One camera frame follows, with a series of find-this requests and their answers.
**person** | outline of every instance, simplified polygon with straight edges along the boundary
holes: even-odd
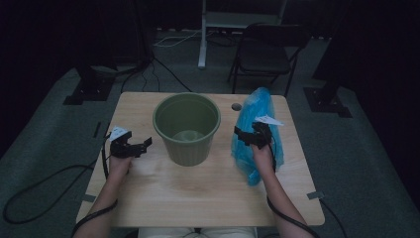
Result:
[[[284,191],[280,181],[272,169],[271,153],[269,146],[259,149],[251,145],[254,152],[254,160],[257,169],[262,177],[263,184],[272,205],[281,213],[306,225],[305,219],[291,202]],[[93,204],[89,214],[112,205],[118,197],[119,187],[124,182],[126,173],[129,170],[132,158],[118,159],[111,157],[109,176],[106,180],[98,198]],[[79,227],[73,237],[107,237],[110,232],[112,213],[107,212]],[[275,226],[281,238],[312,238],[313,236],[302,228],[284,220],[273,213]],[[142,238],[254,238],[257,237],[254,227],[224,227],[224,228],[203,228],[199,234],[194,228],[141,228],[139,237]]]

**blue plastic bag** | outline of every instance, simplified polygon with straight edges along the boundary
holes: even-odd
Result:
[[[236,126],[244,132],[254,132],[252,127],[256,117],[269,116],[274,118],[274,107],[268,89],[258,88],[244,101],[243,108],[238,117]],[[278,128],[269,125],[273,137],[272,149],[275,153],[276,168],[283,164],[283,150],[281,146]],[[236,134],[232,138],[232,156],[235,158],[236,165],[248,178],[248,185],[257,185],[261,176],[253,159],[253,150],[246,146],[243,141],[238,140]]]

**white pants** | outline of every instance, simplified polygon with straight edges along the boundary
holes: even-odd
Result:
[[[140,228],[139,238],[256,238],[254,227],[202,228],[195,233],[193,228]]]

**table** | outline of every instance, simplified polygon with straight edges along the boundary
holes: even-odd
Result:
[[[253,23],[270,23],[279,25],[281,23],[286,4],[287,0],[281,0],[281,5],[277,15],[231,12],[226,13],[207,11],[207,2],[206,0],[203,0],[201,13],[201,44],[200,55],[198,57],[198,68],[204,69],[206,67],[207,27],[245,29],[248,25]]]
[[[218,105],[221,124],[213,138],[208,158],[195,167],[182,167],[170,160],[163,140],[153,127],[155,107],[170,93],[125,92],[121,95],[110,124],[133,132],[131,144],[153,144],[133,167],[121,188],[113,226],[118,227],[221,227],[273,226],[272,213],[266,205],[263,183],[248,186],[245,175],[231,156],[231,140],[239,112],[235,102],[243,103],[248,95],[205,94]],[[284,189],[309,225],[325,221],[319,200],[309,200],[315,191],[287,102],[272,97],[275,118],[284,152],[284,165],[277,172]],[[86,194],[97,196],[105,182],[99,159]],[[89,211],[92,202],[83,201],[77,221]]]

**green bucket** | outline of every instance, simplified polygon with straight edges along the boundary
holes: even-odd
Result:
[[[163,138],[170,159],[185,167],[206,160],[219,125],[219,108],[198,93],[171,95],[154,112],[155,130]]]

